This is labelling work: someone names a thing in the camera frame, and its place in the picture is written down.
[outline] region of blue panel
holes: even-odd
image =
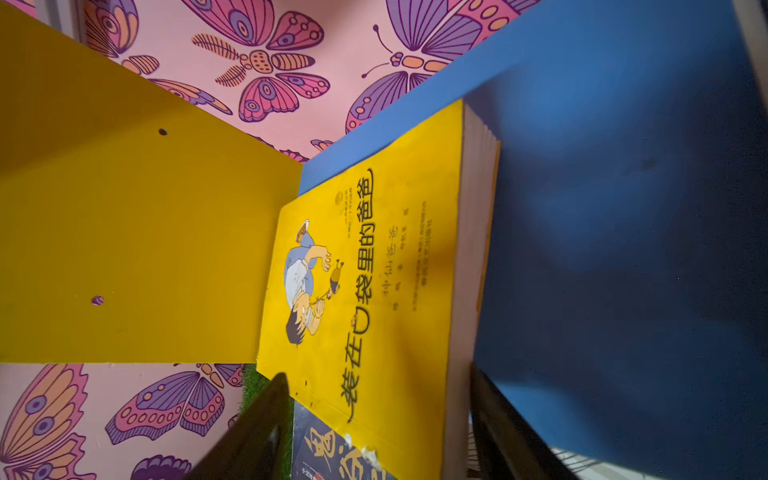
[[[502,140],[480,367],[552,445],[768,475],[768,121],[730,3],[544,0],[302,191],[464,95]]]

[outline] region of boy's black hair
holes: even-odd
[[[304,340],[304,332],[299,332],[301,325],[296,323],[296,316],[298,312],[291,312],[288,317],[288,323],[286,324],[286,333],[288,334],[288,341],[293,345],[300,345]]]

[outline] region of tiny cartoon man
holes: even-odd
[[[328,249],[315,245],[314,240],[309,233],[310,221],[305,221],[296,234],[296,242],[300,247],[292,248],[288,252],[285,266],[285,287],[286,300],[291,309],[288,323],[286,324],[286,333],[288,341],[294,345],[299,345],[304,340],[304,332],[308,331],[310,335],[317,333],[320,320],[325,311],[326,299],[339,290],[331,288],[322,297],[315,302],[310,301],[310,296],[314,290],[315,281],[312,277],[312,269],[320,260],[323,270],[326,272],[331,267],[331,254]]]

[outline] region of butterfly antenna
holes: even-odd
[[[365,78],[365,77],[367,77],[367,76],[368,76],[368,74],[369,74],[369,73],[371,73],[371,72],[372,72],[374,69],[376,69],[376,68],[378,68],[378,67],[383,67],[384,65],[389,65],[389,63],[382,63],[382,64],[380,64],[380,65],[377,65],[377,66],[375,66],[374,68],[371,68],[370,70],[368,70],[366,73],[364,73],[364,74],[360,75],[360,77],[361,77],[361,78]]]
[[[389,53],[395,53],[394,51],[392,51],[392,50],[389,50],[389,49],[386,47],[386,45],[384,45],[384,41],[382,41],[382,36],[379,34],[379,26],[378,26],[378,25],[374,25],[374,26],[373,26],[373,31],[375,31],[375,32],[376,32],[376,36],[377,36],[377,37],[379,37],[379,43],[380,43],[380,44],[382,44],[382,46],[383,46],[384,48],[386,48],[386,49],[387,49],[387,51],[388,51]]]

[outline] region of green artificial grass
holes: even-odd
[[[243,403],[240,404],[240,414],[253,403],[259,394],[270,384],[264,375],[256,371],[256,363],[247,363],[243,372]],[[293,449],[293,399],[290,399],[290,422],[288,435],[286,436],[286,449],[283,455],[283,468],[280,473],[281,480],[290,480],[291,450]]]

